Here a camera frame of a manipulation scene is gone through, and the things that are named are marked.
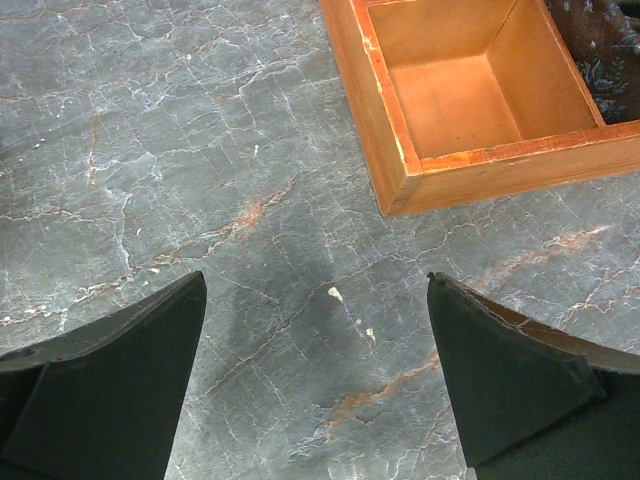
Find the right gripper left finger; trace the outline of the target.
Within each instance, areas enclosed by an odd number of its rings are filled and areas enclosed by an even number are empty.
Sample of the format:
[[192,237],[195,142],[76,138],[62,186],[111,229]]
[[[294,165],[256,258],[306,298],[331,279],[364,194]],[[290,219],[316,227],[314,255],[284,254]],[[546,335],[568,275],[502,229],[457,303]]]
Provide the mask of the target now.
[[4,479],[162,479],[201,334],[195,271],[1,357]]

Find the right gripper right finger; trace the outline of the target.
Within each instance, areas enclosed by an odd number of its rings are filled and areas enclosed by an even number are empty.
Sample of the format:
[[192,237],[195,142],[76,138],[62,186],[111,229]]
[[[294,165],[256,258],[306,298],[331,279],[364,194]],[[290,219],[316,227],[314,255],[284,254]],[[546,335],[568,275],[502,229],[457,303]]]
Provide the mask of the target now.
[[444,273],[428,310],[466,465],[480,479],[635,479],[639,358]]

